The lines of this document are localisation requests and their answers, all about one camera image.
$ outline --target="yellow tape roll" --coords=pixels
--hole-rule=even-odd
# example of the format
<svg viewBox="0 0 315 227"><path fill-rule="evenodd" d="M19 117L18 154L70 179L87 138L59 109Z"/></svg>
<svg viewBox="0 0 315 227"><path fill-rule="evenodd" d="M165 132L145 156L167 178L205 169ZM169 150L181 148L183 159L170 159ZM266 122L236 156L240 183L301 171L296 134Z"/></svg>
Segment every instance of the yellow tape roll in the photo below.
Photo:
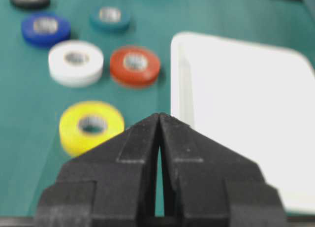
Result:
<svg viewBox="0 0 315 227"><path fill-rule="evenodd" d="M69 155L78 156L123 132L124 126L121 113L110 104L79 102L60 119L60 141Z"/></svg>

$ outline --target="white tray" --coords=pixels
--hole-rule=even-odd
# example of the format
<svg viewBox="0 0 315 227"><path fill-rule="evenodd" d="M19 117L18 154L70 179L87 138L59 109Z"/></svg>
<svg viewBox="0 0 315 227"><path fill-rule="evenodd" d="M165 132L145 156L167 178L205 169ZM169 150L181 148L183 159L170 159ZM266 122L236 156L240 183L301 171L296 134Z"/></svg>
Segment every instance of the white tray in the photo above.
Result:
<svg viewBox="0 0 315 227"><path fill-rule="evenodd" d="M171 44L171 113L256 161L288 211L315 213L315 77L303 55L179 33Z"/></svg>

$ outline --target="red tape roll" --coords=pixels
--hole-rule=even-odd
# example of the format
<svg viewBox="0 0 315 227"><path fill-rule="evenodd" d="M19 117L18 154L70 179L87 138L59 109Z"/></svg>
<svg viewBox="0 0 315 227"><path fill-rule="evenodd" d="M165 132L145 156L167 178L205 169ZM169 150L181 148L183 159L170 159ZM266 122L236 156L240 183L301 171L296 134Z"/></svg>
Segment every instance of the red tape roll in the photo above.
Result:
<svg viewBox="0 0 315 227"><path fill-rule="evenodd" d="M158 78L159 70L158 56L138 46L124 46L116 50L110 60L113 79L132 88L150 86Z"/></svg>

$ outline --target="green mat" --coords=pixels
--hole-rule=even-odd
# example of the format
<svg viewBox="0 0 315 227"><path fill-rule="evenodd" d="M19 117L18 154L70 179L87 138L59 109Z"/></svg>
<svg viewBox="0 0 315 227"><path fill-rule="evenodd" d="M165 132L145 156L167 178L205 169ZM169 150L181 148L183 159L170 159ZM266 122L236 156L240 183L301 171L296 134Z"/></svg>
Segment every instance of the green mat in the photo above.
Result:
<svg viewBox="0 0 315 227"><path fill-rule="evenodd" d="M103 33L89 23L95 6L125 6L132 24L125 33ZM47 11L67 18L72 38L99 46L105 54L103 78L70 89L49 76L48 49L27 45L20 23L31 12L0 0L0 215L33 215L42 190L54 182L69 159L62 151L58 123L62 112L84 100L113 104L126 126L154 112L170 112L170 42L182 31L210 33L294 48L312 63L315 24L301 2L293 0L52 0ZM125 89L109 75L111 53L127 44L145 46L161 59L161 75L145 90ZM157 215L163 214L161 173Z"/></svg>

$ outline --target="white tape roll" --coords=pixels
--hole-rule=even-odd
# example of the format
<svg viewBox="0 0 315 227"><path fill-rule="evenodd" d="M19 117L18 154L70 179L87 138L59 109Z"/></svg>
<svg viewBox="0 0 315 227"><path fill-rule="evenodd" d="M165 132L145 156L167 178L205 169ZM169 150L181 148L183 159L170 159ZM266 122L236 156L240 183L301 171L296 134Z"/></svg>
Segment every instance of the white tape roll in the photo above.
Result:
<svg viewBox="0 0 315 227"><path fill-rule="evenodd" d="M70 40L50 50L48 64L50 75L56 82L67 87L86 87L101 78L104 56L93 44Z"/></svg>

